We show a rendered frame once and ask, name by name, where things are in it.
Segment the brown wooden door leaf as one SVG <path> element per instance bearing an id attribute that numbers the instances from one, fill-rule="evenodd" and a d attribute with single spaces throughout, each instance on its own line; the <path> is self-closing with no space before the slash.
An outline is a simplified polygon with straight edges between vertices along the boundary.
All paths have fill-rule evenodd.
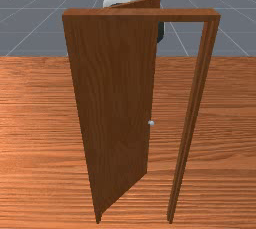
<path id="1" fill-rule="evenodd" d="M 62 15 L 95 217 L 147 173 L 157 24 Z"/>

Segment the brown wooden door frame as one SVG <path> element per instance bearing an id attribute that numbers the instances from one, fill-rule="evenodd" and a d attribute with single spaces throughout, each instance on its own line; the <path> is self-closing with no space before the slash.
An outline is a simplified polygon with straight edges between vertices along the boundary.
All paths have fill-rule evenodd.
<path id="1" fill-rule="evenodd" d="M 187 113 L 176 163 L 172 190 L 168 203 L 167 216 L 175 213 L 180 187 L 186 167 L 188 153 L 194 133 L 197 115 L 202 99 L 208 68 L 216 39 L 220 15 L 213 9 L 81 9 L 87 17 L 115 21 L 137 21 L 145 19 L 157 24 L 160 22 L 200 22 L 203 25 L 197 63 L 195 67 Z"/>

